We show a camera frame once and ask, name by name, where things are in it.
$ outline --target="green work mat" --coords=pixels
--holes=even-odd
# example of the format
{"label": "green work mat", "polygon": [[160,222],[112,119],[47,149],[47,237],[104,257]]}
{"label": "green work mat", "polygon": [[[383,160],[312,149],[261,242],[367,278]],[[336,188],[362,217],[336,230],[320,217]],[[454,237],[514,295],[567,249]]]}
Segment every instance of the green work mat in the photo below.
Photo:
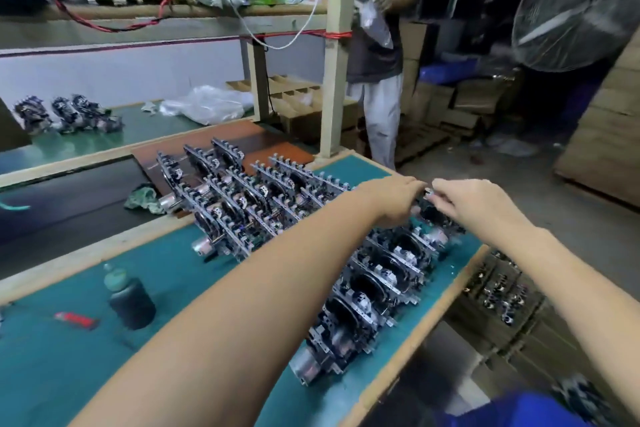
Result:
{"label": "green work mat", "polygon": [[32,137],[33,144],[0,153],[0,174],[202,128],[199,123],[182,115],[166,117],[160,112],[151,115],[140,111],[140,108],[142,103],[113,109],[114,115],[122,117],[122,131],[102,133],[99,130],[83,130],[65,135],[48,131],[36,135]]}
{"label": "green work mat", "polygon": [[[334,162],[324,171],[352,185],[385,175],[354,156]],[[202,232],[191,225],[109,261],[139,277],[156,303],[156,319],[143,330],[125,330],[109,308],[102,264],[5,309],[0,329],[0,425],[66,426],[135,351],[236,265],[230,257],[204,263],[190,247],[200,237]],[[384,328],[375,351],[361,354],[344,375],[327,375],[304,387],[290,368],[285,368],[257,425],[335,426],[479,246],[476,237],[464,236],[438,264],[431,282],[420,293],[420,303],[402,307],[398,325]],[[52,318],[62,311],[100,318],[101,324],[86,331]]]}

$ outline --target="brown board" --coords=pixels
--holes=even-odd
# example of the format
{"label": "brown board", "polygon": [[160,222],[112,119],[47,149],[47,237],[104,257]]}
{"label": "brown board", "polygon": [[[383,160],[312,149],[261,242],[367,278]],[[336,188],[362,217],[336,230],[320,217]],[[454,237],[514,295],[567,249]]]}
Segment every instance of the brown board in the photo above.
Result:
{"label": "brown board", "polygon": [[248,120],[205,127],[202,130],[191,132],[189,135],[167,137],[161,142],[141,144],[133,148],[131,153],[143,168],[149,180],[164,196],[170,192],[170,189],[164,181],[160,167],[156,163],[158,151],[171,155],[178,160],[180,167],[184,171],[186,182],[189,185],[197,185],[200,181],[198,173],[189,164],[183,147],[185,144],[189,144],[192,147],[210,149],[212,138],[228,140],[244,152],[244,171],[247,174],[255,174],[249,164],[256,160],[268,164],[269,156],[274,153],[295,160],[300,164],[308,164],[314,160],[311,154],[287,142],[285,135],[264,130],[261,126]]}

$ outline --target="shelf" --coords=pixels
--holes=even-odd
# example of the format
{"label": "shelf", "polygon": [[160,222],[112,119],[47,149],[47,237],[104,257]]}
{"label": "shelf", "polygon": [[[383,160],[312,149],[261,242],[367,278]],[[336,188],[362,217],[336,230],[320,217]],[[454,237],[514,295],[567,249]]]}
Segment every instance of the shelf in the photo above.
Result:
{"label": "shelf", "polygon": [[[242,10],[244,21],[254,34],[297,31],[304,25],[312,6],[252,6]],[[69,6],[73,13],[96,24],[124,27],[157,15],[156,5],[127,7]],[[248,32],[230,10],[175,5],[166,11],[172,18],[144,29],[109,34],[84,27],[49,6],[36,16],[0,17],[0,50],[53,48],[87,44],[179,41],[206,37],[246,35]],[[308,30],[325,29],[326,8],[318,7]]]}

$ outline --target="green bottle cap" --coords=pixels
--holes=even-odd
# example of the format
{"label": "green bottle cap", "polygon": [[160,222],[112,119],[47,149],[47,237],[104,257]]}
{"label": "green bottle cap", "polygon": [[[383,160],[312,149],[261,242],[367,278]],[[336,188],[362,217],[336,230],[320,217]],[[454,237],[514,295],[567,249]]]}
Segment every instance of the green bottle cap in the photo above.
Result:
{"label": "green bottle cap", "polygon": [[120,292],[129,285],[129,277],[125,269],[115,269],[109,264],[104,264],[107,275],[104,276],[104,286],[111,292]]}

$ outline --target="person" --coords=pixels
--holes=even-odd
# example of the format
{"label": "person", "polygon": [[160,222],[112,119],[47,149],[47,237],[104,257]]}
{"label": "person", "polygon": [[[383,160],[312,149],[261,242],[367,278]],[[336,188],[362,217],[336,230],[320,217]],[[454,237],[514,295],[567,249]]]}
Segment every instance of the person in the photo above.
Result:
{"label": "person", "polygon": [[415,2],[416,0],[376,2],[387,21],[393,49],[382,47],[357,24],[349,42],[347,95],[364,105],[371,156],[373,160],[389,169],[395,169],[394,155],[403,86],[403,49],[399,15],[414,6]]}
{"label": "person", "polygon": [[[372,227],[405,223],[424,188],[399,175],[366,181],[285,230],[164,326],[71,426],[253,425],[351,253]],[[439,210],[532,277],[640,419],[640,303],[535,227],[497,185],[436,179],[433,189]],[[541,409],[529,415],[544,418],[530,425],[554,427]]]}

